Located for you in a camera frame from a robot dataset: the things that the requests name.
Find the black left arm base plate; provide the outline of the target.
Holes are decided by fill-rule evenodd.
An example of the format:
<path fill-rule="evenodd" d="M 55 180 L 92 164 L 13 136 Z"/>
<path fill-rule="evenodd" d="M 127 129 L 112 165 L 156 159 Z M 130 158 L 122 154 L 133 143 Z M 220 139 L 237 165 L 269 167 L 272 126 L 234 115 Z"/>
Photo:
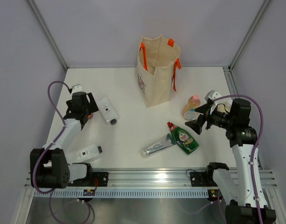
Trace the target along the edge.
<path fill-rule="evenodd" d="M 93 172 L 91 177 L 77 179 L 68 184 L 69 187 L 107 187 L 108 185 L 108 172 Z"/>

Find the white bottle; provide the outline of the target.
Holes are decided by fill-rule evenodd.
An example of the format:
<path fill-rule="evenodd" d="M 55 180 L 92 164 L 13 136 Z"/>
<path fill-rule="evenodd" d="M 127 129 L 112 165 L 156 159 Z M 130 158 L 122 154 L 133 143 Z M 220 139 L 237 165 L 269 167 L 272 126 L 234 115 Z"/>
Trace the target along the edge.
<path fill-rule="evenodd" d="M 115 125 L 118 121 L 118 114 L 112 107 L 107 98 L 102 98 L 97 101 L 97 106 L 102 114 L 102 117 L 106 124 Z"/>
<path fill-rule="evenodd" d="M 96 144 L 79 149 L 75 152 L 70 152 L 65 155 L 66 161 L 72 163 L 91 163 L 100 158 L 103 150 L 101 146 Z"/>

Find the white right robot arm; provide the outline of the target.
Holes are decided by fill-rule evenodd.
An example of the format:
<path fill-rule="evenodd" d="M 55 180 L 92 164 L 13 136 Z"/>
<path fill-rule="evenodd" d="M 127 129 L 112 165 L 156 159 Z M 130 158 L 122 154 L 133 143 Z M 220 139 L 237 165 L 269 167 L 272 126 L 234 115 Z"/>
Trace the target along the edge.
<path fill-rule="evenodd" d="M 258 168 L 258 142 L 262 133 L 249 125 L 253 99 L 236 95 L 229 113 L 219 112 L 217 101 L 208 98 L 206 104 L 196 109 L 200 113 L 197 121 L 185 124 L 197 134 L 201 134 L 204 125 L 207 130 L 211 126 L 226 130 L 237 166 L 238 183 L 234 183 L 226 165 L 217 162 L 206 167 L 205 181 L 218 186 L 226 203 L 226 223 L 272 224 L 276 221 L 276 212 L 268 207 Z"/>

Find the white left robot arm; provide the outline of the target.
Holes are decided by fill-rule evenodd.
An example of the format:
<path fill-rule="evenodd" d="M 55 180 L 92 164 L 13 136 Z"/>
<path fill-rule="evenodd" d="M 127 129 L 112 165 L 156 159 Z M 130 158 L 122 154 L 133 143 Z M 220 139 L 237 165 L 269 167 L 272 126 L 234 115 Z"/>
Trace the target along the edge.
<path fill-rule="evenodd" d="M 64 189 L 70 182 L 78 180 L 82 185 L 93 183 L 92 167 L 86 162 L 68 163 L 65 150 L 83 130 L 89 116 L 99 111 L 92 93 L 83 91 L 72 94 L 66 102 L 67 111 L 59 134 L 42 148 L 30 153 L 31 185 L 41 194 L 55 189 Z"/>

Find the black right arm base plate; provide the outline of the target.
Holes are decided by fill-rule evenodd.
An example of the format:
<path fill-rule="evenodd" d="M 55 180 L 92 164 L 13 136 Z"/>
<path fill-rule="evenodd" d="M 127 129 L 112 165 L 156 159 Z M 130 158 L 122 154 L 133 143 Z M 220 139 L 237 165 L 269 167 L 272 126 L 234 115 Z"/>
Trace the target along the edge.
<path fill-rule="evenodd" d="M 190 182 L 192 187 L 217 187 L 213 178 L 204 172 L 190 171 Z"/>

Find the beige canvas tote bag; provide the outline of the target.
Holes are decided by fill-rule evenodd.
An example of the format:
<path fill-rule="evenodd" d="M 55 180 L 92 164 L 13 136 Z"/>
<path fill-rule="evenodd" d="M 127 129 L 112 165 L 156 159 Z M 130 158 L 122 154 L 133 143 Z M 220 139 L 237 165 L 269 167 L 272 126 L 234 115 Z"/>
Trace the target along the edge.
<path fill-rule="evenodd" d="M 170 100 L 181 69 L 181 48 L 173 39 L 141 37 L 137 53 L 137 84 L 147 108 Z"/>

